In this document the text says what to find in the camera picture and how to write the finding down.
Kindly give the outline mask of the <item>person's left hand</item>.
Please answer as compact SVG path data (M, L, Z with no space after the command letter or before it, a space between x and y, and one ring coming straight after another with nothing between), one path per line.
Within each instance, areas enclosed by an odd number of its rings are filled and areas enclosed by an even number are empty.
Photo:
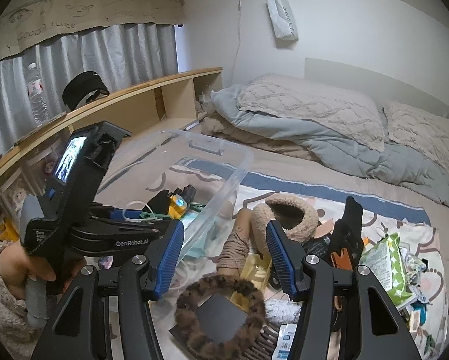
M24 300L28 278L53 282L57 276L49 262L39 256L28 256L19 242L8 244L0 252L0 276L17 300Z

